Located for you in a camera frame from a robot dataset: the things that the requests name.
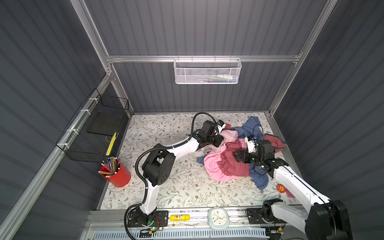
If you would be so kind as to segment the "light pink ribbed garment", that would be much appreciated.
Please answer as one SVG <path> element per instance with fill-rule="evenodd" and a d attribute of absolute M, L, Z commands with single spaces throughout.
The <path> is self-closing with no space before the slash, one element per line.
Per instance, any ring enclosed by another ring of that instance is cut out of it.
<path fill-rule="evenodd" d="M 222 130 L 220 132 L 220 136 L 223 137 L 223 141 L 220 143 L 218 147 L 215 147 L 213 144 L 207 145 L 203 149 L 204 155 L 210 153 L 219 153 L 221 148 L 226 145 L 226 143 L 235 142 L 238 139 L 238 132 L 233 130 Z"/>

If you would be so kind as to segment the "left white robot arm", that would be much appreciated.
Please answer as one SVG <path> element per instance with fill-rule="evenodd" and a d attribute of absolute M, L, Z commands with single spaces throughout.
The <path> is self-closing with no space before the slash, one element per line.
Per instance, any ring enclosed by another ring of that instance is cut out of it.
<path fill-rule="evenodd" d="M 218 122 L 205 121 L 201 129 L 192 132 L 185 140 L 169 146 L 157 144 L 142 154 L 142 157 L 147 155 L 147 159 L 142 165 L 143 173 L 139 173 L 138 166 L 135 167 L 135 171 L 139 178 L 144 181 L 145 191 L 137 211 L 145 217 L 153 215 L 157 208 L 160 185 L 164 184 L 170 177 L 175 161 L 207 145 L 219 147 L 224 139 L 220 132 L 227 126 L 222 120 Z"/>

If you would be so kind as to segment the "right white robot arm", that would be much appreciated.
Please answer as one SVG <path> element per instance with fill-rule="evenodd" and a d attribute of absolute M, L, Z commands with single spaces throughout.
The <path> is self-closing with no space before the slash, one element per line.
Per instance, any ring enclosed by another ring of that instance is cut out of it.
<path fill-rule="evenodd" d="M 332 201 L 305 182 L 287 162 L 275 157 L 275 149 L 268 140 L 246 137 L 246 150 L 234 153 L 237 162 L 261 167 L 270 177 L 288 188 L 304 207 L 298 210 L 279 199 L 266 200 L 261 215 L 266 223 L 284 221 L 309 240 L 351 240 L 353 233 L 346 205 Z"/>

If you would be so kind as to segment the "coral garment with grey trim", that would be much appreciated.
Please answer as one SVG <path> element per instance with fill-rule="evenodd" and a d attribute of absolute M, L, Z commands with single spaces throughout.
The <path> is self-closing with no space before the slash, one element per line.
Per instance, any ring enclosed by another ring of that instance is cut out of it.
<path fill-rule="evenodd" d="M 271 142 L 275 153 L 281 152 L 287 146 L 285 141 L 275 135 L 264 134 L 264 139 Z"/>

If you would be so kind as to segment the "bright pink garment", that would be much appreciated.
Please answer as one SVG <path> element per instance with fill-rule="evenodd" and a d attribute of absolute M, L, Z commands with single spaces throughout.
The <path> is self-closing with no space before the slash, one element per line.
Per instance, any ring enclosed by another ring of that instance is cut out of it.
<path fill-rule="evenodd" d="M 241 163 L 238 163 L 233 152 L 226 153 L 210 153 L 203 159 L 203 164 L 211 179 L 215 181 L 230 181 L 236 180 L 246 174 L 248 171 L 244 170 Z"/>

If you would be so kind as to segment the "blue plaid shirt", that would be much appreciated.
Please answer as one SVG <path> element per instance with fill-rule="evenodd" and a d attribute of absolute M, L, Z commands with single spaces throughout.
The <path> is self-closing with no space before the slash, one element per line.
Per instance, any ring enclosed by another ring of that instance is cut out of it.
<path fill-rule="evenodd" d="M 254 136 L 257 140 L 261 140 L 263 137 L 263 131 L 262 126 L 259 121 L 259 118 L 257 117 L 250 117 L 245 124 L 241 127 L 234 127 L 231 128 L 231 130 L 235 130 L 239 133 L 239 139 L 244 139 L 246 137 Z M 203 164 L 203 159 L 206 155 L 203 157 L 198 157 L 197 162 L 199 164 Z M 256 187 L 259 190 L 264 190 L 269 183 L 269 177 L 267 174 L 260 168 L 255 166 L 254 164 L 248 164 L 249 165 L 249 177 L 253 180 Z"/>

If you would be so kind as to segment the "dark pink ribbed garment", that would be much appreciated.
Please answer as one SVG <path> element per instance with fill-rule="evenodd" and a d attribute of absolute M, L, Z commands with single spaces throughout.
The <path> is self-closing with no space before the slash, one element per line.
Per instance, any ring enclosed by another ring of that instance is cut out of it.
<path fill-rule="evenodd" d="M 220 135 L 224 137 L 221 150 L 221 159 L 218 161 L 219 169 L 225 176 L 232 179 L 249 176 L 249 165 L 237 162 L 234 156 L 238 150 L 247 150 L 248 146 L 244 139 L 239 139 L 239 133 L 231 130 L 232 126 L 226 124 Z"/>

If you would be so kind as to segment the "red round sticker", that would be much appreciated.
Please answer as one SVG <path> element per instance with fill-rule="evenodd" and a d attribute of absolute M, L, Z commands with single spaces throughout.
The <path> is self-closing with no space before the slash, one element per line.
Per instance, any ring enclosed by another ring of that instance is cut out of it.
<path fill-rule="evenodd" d="M 276 189 L 279 193 L 285 193 L 286 192 L 286 188 L 281 184 L 277 184 Z"/>

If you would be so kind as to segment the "floral patterned table mat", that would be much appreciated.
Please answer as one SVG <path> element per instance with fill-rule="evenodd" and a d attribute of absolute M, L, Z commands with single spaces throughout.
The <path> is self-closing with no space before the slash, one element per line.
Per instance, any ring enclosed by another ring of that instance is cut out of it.
<path fill-rule="evenodd" d="M 184 140 L 191 127 L 199 128 L 208 116 L 194 114 L 135 115 L 129 124 L 119 158 L 131 172 L 131 181 L 122 188 L 108 185 L 101 200 L 101 210 L 124 210 L 141 202 L 144 183 L 135 173 L 139 155 L 156 144 L 171 145 Z M 279 198 L 290 205 L 298 200 L 287 193 L 279 193 L 277 182 L 269 180 L 259 190 L 250 177 L 233 181 L 215 181 L 205 167 L 197 162 L 202 151 L 188 154 L 174 163 L 169 179 L 160 187 L 157 206 L 160 209 L 200 207 L 259 206 L 267 199 Z"/>

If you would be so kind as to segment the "markers in white basket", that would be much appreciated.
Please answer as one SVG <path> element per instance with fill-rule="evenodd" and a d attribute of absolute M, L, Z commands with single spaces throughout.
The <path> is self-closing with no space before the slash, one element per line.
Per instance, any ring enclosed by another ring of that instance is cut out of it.
<path fill-rule="evenodd" d="M 216 76 L 209 76 L 208 80 L 212 83 L 237 84 L 238 83 L 238 76 L 235 76 L 235 75 L 216 75 Z"/>

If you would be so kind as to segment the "small white alarm clock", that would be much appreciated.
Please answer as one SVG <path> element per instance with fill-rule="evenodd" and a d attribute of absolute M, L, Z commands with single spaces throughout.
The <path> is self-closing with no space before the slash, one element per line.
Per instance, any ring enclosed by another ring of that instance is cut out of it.
<path fill-rule="evenodd" d="M 230 225 L 228 212 L 221 207 L 215 207 L 208 211 L 208 225 L 212 230 L 225 230 Z"/>

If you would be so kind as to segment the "yellow label block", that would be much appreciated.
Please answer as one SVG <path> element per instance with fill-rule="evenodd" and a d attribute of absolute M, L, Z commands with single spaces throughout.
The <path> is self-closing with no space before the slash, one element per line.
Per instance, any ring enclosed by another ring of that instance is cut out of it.
<path fill-rule="evenodd" d="M 189 221 L 190 215 L 171 215 L 170 221 L 176 222 L 176 221 Z"/>

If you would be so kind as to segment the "red pencil cup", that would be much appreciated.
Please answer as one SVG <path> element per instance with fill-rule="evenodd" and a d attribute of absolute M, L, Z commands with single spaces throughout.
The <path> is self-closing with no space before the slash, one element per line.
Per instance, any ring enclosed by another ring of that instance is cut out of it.
<path fill-rule="evenodd" d="M 114 174 L 108 171 L 108 168 L 105 167 L 105 164 L 102 165 L 98 173 L 109 181 L 113 186 L 117 188 L 122 188 L 126 186 L 132 179 L 131 172 L 119 161 L 116 160 L 117 169 Z"/>

